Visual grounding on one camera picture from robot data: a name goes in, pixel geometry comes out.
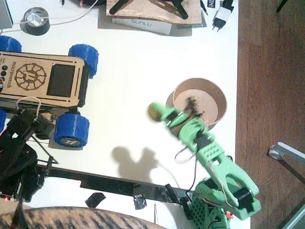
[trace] wooden floor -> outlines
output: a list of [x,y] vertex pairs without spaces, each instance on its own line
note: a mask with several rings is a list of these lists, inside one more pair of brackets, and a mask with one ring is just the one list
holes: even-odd
[[305,152],[305,1],[279,3],[239,1],[236,162],[260,189],[254,229],[281,228],[305,203],[305,165],[267,156],[278,141]]

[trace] blue wheel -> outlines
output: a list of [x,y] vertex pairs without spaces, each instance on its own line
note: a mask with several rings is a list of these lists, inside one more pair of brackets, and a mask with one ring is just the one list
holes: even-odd
[[12,37],[0,36],[0,51],[21,52],[21,44]]
[[6,113],[0,109],[0,132],[3,131],[5,125]]
[[63,114],[57,118],[54,141],[62,146],[80,148],[87,144],[89,120],[78,114]]
[[69,56],[76,56],[85,60],[90,70],[89,78],[93,79],[99,61],[99,53],[95,48],[87,44],[76,44],[69,49]]

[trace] green robotic arm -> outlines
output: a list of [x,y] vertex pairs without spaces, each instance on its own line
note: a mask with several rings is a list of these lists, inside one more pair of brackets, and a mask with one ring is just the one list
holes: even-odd
[[229,220],[224,220],[226,211],[244,220],[261,209],[259,200],[254,198],[258,187],[224,154],[199,115],[158,103],[150,104],[148,112],[153,120],[166,122],[170,132],[196,155],[211,175],[195,188],[190,205],[195,227],[206,228],[214,221],[210,228],[229,228]]

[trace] plug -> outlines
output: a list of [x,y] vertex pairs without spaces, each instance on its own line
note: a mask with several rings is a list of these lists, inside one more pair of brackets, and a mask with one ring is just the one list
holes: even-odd
[[217,32],[226,24],[230,14],[232,13],[234,7],[232,6],[233,0],[225,0],[223,5],[219,7],[213,19],[213,29],[218,28]]

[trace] engraved logo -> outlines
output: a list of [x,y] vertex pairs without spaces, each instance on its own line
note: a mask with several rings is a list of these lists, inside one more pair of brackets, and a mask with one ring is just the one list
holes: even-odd
[[17,86],[26,91],[37,90],[46,80],[47,74],[43,67],[35,64],[25,64],[16,71],[15,80]]

